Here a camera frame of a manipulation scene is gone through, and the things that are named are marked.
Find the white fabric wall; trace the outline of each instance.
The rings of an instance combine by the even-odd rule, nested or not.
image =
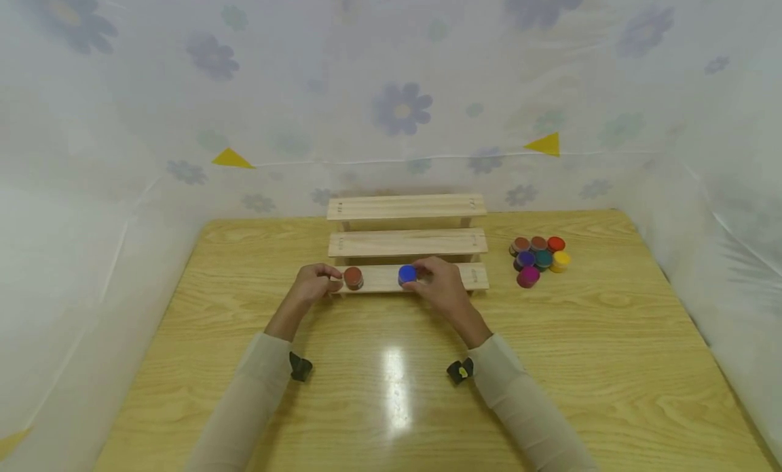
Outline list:
[[[3,465],[89,468],[207,219],[468,191],[627,211],[780,456],[779,2],[0,0]]]

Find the shelf board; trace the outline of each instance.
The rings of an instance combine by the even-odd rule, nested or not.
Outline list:
[[[480,228],[333,232],[330,257],[476,255],[487,252]]]
[[[330,199],[329,221],[380,219],[472,218],[486,215],[480,194],[356,196]]]
[[[489,277],[483,263],[455,263],[462,275],[462,283],[468,291],[485,291],[489,288]],[[343,286],[338,293],[383,293],[406,292],[397,283],[399,268],[401,265],[355,265],[361,269],[364,276],[364,286],[358,291],[351,291]],[[340,272],[346,270],[346,266],[336,267]]]

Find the person's left hand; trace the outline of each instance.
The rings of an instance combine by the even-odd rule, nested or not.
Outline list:
[[[293,308],[309,309],[326,293],[338,291],[343,283],[341,272],[333,266],[325,263],[306,265],[300,268],[293,285],[285,296],[280,308],[290,306]]]

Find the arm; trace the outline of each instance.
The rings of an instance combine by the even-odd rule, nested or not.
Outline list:
[[[186,472],[243,472],[258,436],[282,399],[291,367],[288,353],[295,332],[315,301],[338,291],[334,267],[304,266],[263,333],[249,344],[231,384],[207,421]]]
[[[485,403],[510,431],[516,445],[541,472],[597,471],[587,447],[556,405],[526,373],[498,334],[492,334],[470,302],[456,266],[436,257],[418,260],[416,268],[431,282],[406,283],[441,313],[467,344],[475,385]]]

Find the yellow jar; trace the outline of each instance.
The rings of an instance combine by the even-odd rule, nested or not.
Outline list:
[[[570,265],[570,255],[565,251],[557,251],[554,254],[554,261],[548,269],[554,273],[562,273],[567,270],[568,265]]]

